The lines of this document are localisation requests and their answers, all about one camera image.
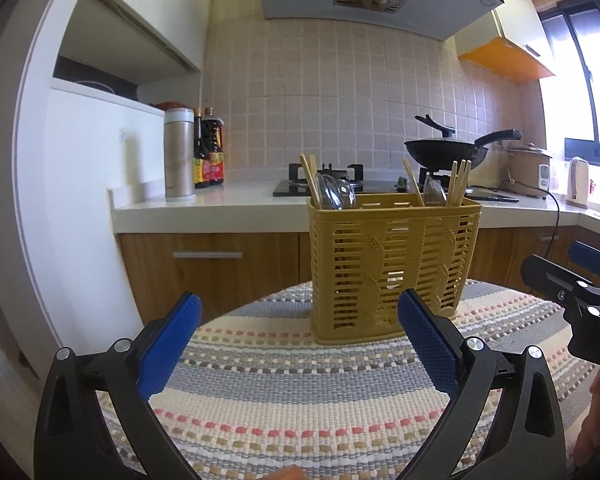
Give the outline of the person right hand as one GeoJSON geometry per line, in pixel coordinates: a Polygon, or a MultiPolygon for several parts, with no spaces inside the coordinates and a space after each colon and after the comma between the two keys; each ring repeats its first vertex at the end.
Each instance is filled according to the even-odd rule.
{"type": "Polygon", "coordinates": [[[600,447],[600,369],[590,387],[592,394],[590,409],[583,419],[580,434],[573,448],[573,463],[584,466],[600,447]]]}

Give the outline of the person left hand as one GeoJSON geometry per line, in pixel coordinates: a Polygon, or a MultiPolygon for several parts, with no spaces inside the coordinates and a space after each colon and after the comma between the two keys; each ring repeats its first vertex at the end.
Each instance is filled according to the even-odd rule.
{"type": "Polygon", "coordinates": [[[297,465],[290,465],[278,471],[267,474],[258,480],[304,480],[306,476],[304,471],[297,465]]]}

